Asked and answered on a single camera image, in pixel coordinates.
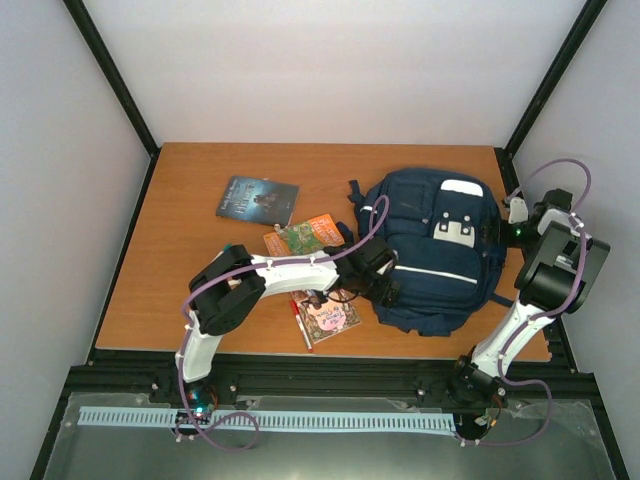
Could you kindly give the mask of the pink illustrated paperback book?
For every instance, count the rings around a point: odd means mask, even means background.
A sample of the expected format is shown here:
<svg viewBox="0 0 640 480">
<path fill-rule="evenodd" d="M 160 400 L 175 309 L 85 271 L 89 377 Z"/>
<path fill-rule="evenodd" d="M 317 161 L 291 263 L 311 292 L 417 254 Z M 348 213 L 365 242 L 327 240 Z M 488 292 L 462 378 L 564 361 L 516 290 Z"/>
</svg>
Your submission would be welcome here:
<svg viewBox="0 0 640 480">
<path fill-rule="evenodd" d="M 351 303 L 355 296 L 339 289 L 329 293 L 302 290 L 292 293 L 302 322 L 313 345 L 342 333 L 362 320 Z"/>
</svg>

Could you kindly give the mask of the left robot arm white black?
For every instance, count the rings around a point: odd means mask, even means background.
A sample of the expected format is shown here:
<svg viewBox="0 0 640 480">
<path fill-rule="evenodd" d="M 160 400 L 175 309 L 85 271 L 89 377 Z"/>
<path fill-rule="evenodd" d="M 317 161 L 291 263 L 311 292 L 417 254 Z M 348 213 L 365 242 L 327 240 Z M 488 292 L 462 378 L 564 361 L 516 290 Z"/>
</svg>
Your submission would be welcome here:
<svg viewBox="0 0 640 480">
<path fill-rule="evenodd" d="M 174 392 L 190 403 L 206 395 L 222 337 L 238 328 L 260 300 L 295 291 L 345 290 L 388 307 L 399 292 L 391 277 L 396 263 L 396 253 L 380 238 L 298 256 L 264 257 L 242 245 L 229 247 L 189 284 L 181 307 L 186 334 L 175 355 Z"/>
</svg>

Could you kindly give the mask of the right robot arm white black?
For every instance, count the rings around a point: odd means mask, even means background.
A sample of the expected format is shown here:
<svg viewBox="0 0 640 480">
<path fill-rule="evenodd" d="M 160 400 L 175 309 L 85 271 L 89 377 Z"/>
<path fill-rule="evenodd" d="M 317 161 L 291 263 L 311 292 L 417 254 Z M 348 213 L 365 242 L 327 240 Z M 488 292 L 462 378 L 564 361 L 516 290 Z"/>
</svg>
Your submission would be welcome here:
<svg viewBox="0 0 640 480">
<path fill-rule="evenodd" d="M 485 405 L 499 390 L 512 361 L 544 327 L 585 302 L 611 251 L 586 232 L 563 189 L 545 193 L 528 218 L 511 214 L 503 231 L 530 250 L 514 286 L 518 295 L 498 327 L 454 364 L 447 392 L 462 406 Z"/>
</svg>

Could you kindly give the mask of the navy blue student backpack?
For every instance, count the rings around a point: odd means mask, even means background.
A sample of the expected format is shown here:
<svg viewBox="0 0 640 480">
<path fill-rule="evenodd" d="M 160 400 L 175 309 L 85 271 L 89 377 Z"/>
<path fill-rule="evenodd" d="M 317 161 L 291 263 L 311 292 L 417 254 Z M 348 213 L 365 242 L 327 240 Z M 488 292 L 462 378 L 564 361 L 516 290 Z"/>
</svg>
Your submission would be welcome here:
<svg viewBox="0 0 640 480">
<path fill-rule="evenodd" d="M 373 309 L 378 321 L 421 336 L 447 337 L 488 302 L 510 307 L 496 292 L 507 248 L 486 248 L 487 221 L 502 219 L 491 189 L 458 172 L 405 168 L 387 174 L 367 193 L 349 183 L 359 235 L 378 220 L 375 201 L 389 199 L 377 236 L 397 255 L 391 277 L 399 283 L 391 307 Z"/>
</svg>

